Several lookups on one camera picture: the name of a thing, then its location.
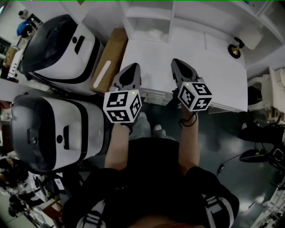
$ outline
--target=white cube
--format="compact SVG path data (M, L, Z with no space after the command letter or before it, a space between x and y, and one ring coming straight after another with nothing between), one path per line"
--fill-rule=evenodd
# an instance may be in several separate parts
M112 123L133 123L141 107L139 90L105 93L103 110Z
M178 98L189 111L206 110L213 95L203 82L184 82Z

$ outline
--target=desk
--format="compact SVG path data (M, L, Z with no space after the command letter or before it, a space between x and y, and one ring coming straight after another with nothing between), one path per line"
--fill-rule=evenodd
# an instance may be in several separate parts
M247 76L244 57L228 53L229 43L208 34L174 26L168 44L129 40L121 69L137 62L141 66L145 102L166 105L176 84L171 61L178 58L203 77L213 94L211 105L229 111L247 111Z

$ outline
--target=gray floor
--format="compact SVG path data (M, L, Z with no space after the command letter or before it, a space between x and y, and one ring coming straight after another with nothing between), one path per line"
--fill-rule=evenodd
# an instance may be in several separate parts
M164 106L146 105L142 110L152 126L159 123L167 135L179 140L180 110L169 110ZM237 137L241 124L248 118L247 113L199 113L200 167L216 174L220 164L242 152L253 149L254 143ZM270 150L272 145L265 145ZM105 156L87 160L102 167ZM279 172L268 163L243 163L238 158L225 164L219 181L240 200L240 211L234 228L249 228L264 210L262 200L270 199L275 187L270 185Z

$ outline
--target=cardboard box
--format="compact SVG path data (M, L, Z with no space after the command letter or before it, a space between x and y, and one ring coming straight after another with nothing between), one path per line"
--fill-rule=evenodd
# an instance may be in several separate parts
M4 60L4 64L6 67L10 67L12 62L13 62L13 58L15 56L15 54L18 52L19 50L17 48L14 47L9 47L7 53L6 53L6 58Z
M95 92L109 91L113 78L119 72L128 43L125 29L115 28L102 53L94 72L90 89Z

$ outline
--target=black stripe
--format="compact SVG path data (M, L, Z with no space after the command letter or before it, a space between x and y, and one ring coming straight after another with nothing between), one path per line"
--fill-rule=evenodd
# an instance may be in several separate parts
M81 48L81 45L83 44L84 39L85 39L84 36L80 36L79 39L78 39L78 42L77 42L77 44L76 44L76 46L75 46L75 48L74 48L74 51L75 51L75 53L76 53L77 55L78 55L78 52L79 52L79 50L80 50L80 48Z
M90 55L89 61L87 63L87 66L86 66L85 70L83 71L83 73L80 76L78 76L77 78L73 78L73 79L53 79L53 78L48 78L48 77L45 77L45 76L42 76L42 75L40 75L40 76L42 78L44 78L45 80L56 81L56 82L61 82L61 83L78 84L78 83L84 82L84 81L86 81L89 78L89 76L92 73L92 69L94 67L94 63L95 63L95 61L97 59L97 56L98 56L99 48L100 48L100 41L98 40L97 37L95 37L95 44L94 44L92 53Z
M88 150L88 113L86 108L76 101L66 99L61 100L74 104L79 109L81 114L81 155L78 160L79 162L86 157Z

